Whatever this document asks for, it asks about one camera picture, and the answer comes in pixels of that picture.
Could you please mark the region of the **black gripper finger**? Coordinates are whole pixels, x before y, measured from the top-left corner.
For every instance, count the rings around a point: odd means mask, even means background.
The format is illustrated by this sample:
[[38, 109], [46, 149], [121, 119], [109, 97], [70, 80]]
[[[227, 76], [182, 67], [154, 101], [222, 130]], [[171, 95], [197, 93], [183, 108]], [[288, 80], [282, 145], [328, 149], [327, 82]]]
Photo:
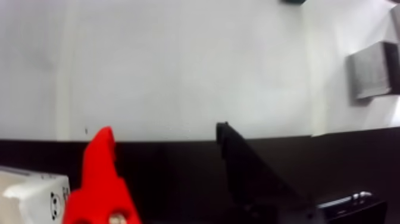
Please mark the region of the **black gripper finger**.
[[235, 204], [229, 222], [316, 222], [315, 205], [284, 181], [228, 122], [217, 123], [215, 131]]

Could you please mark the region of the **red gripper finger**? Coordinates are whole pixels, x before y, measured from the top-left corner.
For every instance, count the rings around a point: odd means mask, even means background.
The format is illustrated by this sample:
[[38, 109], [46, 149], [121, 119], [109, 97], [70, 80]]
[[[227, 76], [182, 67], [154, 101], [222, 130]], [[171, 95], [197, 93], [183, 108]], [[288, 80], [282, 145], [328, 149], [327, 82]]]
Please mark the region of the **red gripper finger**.
[[68, 196], [63, 223], [142, 223], [115, 161], [113, 130], [106, 126], [83, 152], [81, 186]]

